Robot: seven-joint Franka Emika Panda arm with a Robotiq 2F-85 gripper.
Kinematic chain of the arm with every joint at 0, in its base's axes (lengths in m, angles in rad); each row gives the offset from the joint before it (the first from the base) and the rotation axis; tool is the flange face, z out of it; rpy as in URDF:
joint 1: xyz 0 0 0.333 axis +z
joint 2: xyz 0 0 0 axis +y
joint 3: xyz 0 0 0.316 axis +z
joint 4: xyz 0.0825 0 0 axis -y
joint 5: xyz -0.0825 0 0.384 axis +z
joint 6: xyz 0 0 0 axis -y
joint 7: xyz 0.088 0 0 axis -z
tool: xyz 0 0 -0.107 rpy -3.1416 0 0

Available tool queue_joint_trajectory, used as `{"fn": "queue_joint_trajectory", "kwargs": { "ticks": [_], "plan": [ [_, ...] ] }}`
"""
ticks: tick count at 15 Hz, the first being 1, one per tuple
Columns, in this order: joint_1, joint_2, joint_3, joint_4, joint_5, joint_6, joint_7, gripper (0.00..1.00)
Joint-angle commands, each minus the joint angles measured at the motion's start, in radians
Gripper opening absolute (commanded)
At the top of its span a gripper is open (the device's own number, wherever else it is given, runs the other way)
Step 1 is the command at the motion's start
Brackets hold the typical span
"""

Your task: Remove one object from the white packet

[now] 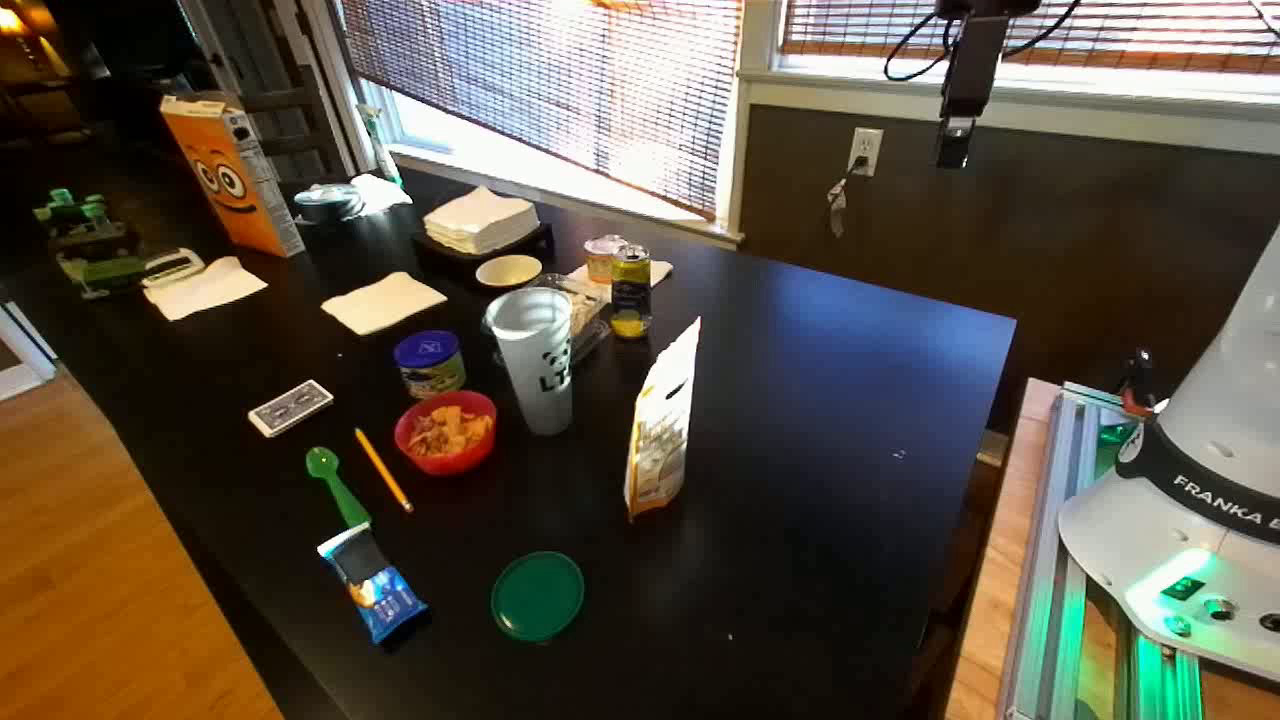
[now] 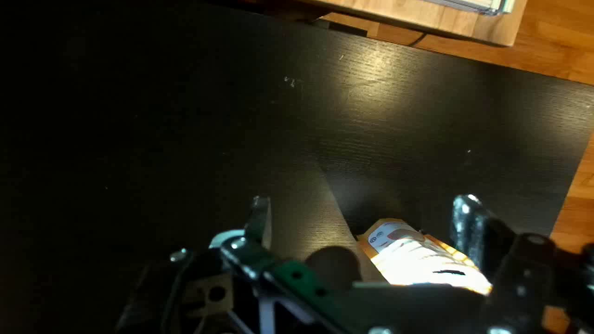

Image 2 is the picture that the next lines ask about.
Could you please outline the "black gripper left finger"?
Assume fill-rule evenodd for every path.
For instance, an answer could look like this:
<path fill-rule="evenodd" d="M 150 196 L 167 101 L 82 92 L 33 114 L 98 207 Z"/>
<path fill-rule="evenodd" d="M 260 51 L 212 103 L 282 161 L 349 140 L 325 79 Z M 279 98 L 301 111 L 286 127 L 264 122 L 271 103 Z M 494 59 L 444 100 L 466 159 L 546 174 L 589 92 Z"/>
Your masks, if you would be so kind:
<path fill-rule="evenodd" d="M 251 215 L 245 224 L 245 237 L 256 241 L 264 246 L 271 244 L 271 198 L 269 196 L 254 196 L 251 204 Z"/>

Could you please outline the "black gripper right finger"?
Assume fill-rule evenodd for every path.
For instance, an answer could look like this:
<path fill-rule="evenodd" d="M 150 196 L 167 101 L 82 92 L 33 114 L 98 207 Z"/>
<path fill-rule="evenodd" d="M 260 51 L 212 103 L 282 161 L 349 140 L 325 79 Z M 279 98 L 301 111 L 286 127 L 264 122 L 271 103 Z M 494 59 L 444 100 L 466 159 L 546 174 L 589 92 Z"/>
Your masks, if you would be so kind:
<path fill-rule="evenodd" d="M 475 194 L 457 194 L 451 205 L 449 239 L 486 278 L 492 278 L 511 250 L 516 233 Z"/>

